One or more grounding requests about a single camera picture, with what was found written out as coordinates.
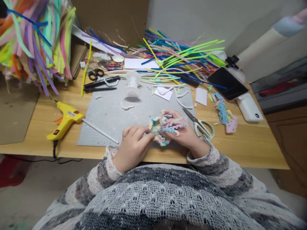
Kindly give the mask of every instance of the hand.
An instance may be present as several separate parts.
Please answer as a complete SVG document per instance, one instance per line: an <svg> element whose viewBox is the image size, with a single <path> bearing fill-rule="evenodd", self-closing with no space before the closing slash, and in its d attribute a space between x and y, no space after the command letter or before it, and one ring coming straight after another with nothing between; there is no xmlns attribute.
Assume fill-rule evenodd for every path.
<svg viewBox="0 0 307 230"><path fill-rule="evenodd" d="M173 113L173 118L168 119L166 122L167 124L171 123L175 119L182 117L182 115L177 111L173 111ZM207 143L198 139L194 128L191 127L190 123L187 120L183 119L181 121L178 121L177 123L173 123L173 125L178 125L182 123L187 124L187 126L183 126L182 128L178 129L178 136L176 136L176 134L168 132L163 132L163 135L177 141L179 144L190 149L195 159L206 156L210 152L210 146Z"/></svg>
<svg viewBox="0 0 307 230"><path fill-rule="evenodd" d="M137 166L144 158L151 140L156 134L145 126L132 126L122 132L122 143L112 161L116 169L125 173Z"/></svg>

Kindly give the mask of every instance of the marker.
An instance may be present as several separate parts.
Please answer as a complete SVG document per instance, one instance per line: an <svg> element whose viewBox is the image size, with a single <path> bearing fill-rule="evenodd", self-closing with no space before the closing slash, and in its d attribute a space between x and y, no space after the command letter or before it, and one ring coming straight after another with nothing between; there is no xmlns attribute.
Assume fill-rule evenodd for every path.
<svg viewBox="0 0 307 230"><path fill-rule="evenodd" d="M110 83L110 82L115 82L115 81L120 80L120 79L121 79L120 76L115 76L115 77L106 78L106 81L107 81L108 83ZM105 82L105 80L103 79L103 80L99 80L99 81L95 81L95 82L86 84L86 85L83 86L83 88L84 88L84 89L86 89L86 88L95 88L96 86L104 85L105 83L106 83L106 82Z"/></svg>
<svg viewBox="0 0 307 230"><path fill-rule="evenodd" d="M111 88L86 88L84 89L85 92L95 92L95 91L109 91L109 90L115 90L117 88L111 87Z"/></svg>

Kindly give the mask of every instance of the cutting mat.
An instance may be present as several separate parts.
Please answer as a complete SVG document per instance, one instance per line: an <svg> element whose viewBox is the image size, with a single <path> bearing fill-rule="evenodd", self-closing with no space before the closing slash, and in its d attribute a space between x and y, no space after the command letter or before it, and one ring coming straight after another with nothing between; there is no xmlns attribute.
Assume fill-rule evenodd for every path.
<svg viewBox="0 0 307 230"><path fill-rule="evenodd" d="M124 128L133 125L148 126L149 120L160 115L161 110L177 110L183 116L185 112L182 107L178 104L175 98L175 93L170 101L167 101L157 95L152 95L152 90L156 88L152 87L152 84L143 83L139 86L141 95L139 98L127 97L124 98L123 89L127 86L126 80L120 80L117 90L93 92L90 105L86 112L86 119L92 122L97 128L105 132L115 140L119 142L116 144L104 135L100 134L86 123L83 123L79 140L77 145L85 146L119 146L122 140L122 131ZM180 94L185 91L189 91L185 96L179 100L186 106L192 106L193 100L191 95L191 89L189 87L180 88ZM101 95L102 98L95 99L95 97ZM134 105L134 108L123 110L121 106ZM195 115L194 107L189 110ZM171 141L169 145L163 148L176 148L175 141ZM151 148L161 148L159 144L153 143Z"/></svg>

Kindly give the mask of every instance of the scissor blade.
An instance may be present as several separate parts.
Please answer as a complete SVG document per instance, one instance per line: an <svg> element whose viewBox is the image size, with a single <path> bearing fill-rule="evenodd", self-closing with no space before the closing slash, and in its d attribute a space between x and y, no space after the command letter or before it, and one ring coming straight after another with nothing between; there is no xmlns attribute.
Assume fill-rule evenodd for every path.
<svg viewBox="0 0 307 230"><path fill-rule="evenodd" d="M183 110L185 111L185 113L188 115L188 117L189 117L193 122L198 122L198 120L196 119L196 117L194 117L186 108L183 108Z"/></svg>

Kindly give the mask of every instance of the phone screen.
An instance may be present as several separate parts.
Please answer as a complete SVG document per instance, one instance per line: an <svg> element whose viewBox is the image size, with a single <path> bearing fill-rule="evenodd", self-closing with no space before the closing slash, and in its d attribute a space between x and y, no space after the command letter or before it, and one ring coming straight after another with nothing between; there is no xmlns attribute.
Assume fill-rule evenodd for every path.
<svg viewBox="0 0 307 230"><path fill-rule="evenodd" d="M225 86L227 89L219 87L215 87L215 89L228 101L248 92L248 88L225 68L219 68L207 80L210 83Z"/></svg>

